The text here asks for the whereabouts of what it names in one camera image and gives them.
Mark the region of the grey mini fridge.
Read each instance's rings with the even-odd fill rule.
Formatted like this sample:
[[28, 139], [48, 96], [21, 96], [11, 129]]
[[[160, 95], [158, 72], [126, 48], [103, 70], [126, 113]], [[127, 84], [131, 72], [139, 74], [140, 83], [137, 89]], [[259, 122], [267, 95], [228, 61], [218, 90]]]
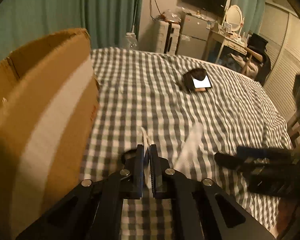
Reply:
[[201, 60], [209, 32], [209, 21], [183, 12], [177, 54]]

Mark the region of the brown cardboard box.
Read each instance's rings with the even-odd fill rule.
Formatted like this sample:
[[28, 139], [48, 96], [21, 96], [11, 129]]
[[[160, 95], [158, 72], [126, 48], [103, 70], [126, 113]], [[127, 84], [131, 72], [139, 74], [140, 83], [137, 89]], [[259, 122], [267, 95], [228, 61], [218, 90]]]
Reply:
[[79, 180], [98, 110], [83, 28], [31, 41], [0, 62], [0, 239], [19, 233]]

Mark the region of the green curtain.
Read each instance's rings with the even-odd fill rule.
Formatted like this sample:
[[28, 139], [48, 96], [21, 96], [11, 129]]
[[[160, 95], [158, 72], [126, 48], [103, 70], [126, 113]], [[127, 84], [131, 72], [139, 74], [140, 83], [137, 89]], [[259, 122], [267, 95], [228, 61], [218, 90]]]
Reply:
[[142, 0], [2, 0], [0, 61], [18, 47], [63, 29], [85, 28], [94, 49], [122, 47], [139, 31]]
[[244, 17], [242, 31], [256, 33], [260, 31], [266, 0], [231, 0], [231, 5], [239, 6]]

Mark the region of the clear water bottle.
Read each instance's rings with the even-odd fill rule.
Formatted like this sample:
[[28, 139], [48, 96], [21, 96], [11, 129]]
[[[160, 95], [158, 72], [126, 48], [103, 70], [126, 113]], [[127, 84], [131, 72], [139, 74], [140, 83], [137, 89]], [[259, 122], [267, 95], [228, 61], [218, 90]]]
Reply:
[[138, 41], [135, 33], [126, 33], [125, 48], [129, 50], [138, 50]]

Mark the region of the oval vanity mirror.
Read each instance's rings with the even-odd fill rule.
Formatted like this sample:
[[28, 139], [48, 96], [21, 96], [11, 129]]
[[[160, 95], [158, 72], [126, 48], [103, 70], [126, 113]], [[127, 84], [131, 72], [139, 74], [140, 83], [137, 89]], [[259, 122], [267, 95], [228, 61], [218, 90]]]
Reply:
[[231, 25], [231, 31], [239, 31], [243, 27], [244, 17], [238, 5], [231, 5], [225, 14], [225, 22]]

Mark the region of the white suitcase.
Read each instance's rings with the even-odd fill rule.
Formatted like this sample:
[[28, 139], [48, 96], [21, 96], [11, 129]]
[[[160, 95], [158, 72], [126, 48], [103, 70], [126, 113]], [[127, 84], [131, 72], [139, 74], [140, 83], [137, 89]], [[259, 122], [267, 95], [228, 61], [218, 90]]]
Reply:
[[175, 55], [180, 34], [180, 24], [156, 20], [153, 31], [154, 52]]

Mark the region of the checkered bed sheet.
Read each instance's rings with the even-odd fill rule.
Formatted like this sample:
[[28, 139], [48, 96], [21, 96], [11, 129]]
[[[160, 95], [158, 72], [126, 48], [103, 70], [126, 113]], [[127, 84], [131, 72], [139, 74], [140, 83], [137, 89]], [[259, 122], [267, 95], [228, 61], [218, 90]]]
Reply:
[[[141, 127], [158, 154], [173, 167], [190, 129], [203, 125], [202, 142], [189, 178], [210, 178], [270, 232], [277, 223], [277, 198], [250, 193], [241, 174], [216, 165], [214, 154], [237, 146], [290, 148], [287, 124], [254, 80], [220, 65], [184, 56], [119, 48], [95, 49], [99, 109], [80, 171], [81, 178], [107, 178], [121, 169], [121, 154], [142, 143]], [[189, 93], [182, 76], [204, 68], [212, 88]]]

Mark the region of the black chair with clothes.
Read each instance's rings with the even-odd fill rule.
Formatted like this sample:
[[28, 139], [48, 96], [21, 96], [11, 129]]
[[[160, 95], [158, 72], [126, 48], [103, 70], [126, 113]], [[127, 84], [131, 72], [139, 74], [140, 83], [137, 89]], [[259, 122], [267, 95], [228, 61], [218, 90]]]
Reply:
[[230, 54], [239, 66], [238, 71], [264, 86], [271, 71], [271, 61], [266, 54], [268, 41], [257, 34], [249, 37], [245, 57]]

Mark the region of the black glossy jar box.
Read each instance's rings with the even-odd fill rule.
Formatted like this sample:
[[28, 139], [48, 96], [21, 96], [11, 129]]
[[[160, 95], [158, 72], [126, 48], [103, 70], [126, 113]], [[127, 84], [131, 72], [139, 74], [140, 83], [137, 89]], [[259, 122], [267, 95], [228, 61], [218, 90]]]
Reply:
[[189, 93], [205, 92], [212, 88], [212, 83], [204, 68], [194, 68], [183, 74], [181, 84]]

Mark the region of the white dressing table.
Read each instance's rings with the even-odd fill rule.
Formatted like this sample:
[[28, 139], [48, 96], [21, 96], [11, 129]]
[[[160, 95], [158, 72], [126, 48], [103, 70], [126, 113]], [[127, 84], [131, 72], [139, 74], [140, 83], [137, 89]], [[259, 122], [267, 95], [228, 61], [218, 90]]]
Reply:
[[245, 50], [245, 43], [240, 44], [239, 42], [226, 37], [222, 33], [210, 30], [202, 59], [204, 61], [208, 61], [210, 55], [215, 54], [215, 60], [212, 62], [218, 64], [218, 61], [220, 60], [225, 48], [234, 50], [235, 52], [244, 56], [247, 54], [247, 51]]

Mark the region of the white sachet packet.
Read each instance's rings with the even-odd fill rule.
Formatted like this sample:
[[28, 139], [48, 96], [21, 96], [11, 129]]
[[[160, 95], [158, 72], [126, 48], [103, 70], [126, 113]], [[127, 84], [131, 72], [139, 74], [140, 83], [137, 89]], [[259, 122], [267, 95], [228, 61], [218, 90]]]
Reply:
[[149, 149], [153, 142], [151, 136], [147, 131], [141, 127], [142, 141], [143, 141], [143, 174], [145, 179], [145, 185], [148, 189], [152, 189], [151, 182], [151, 168], [150, 168], [150, 153]]

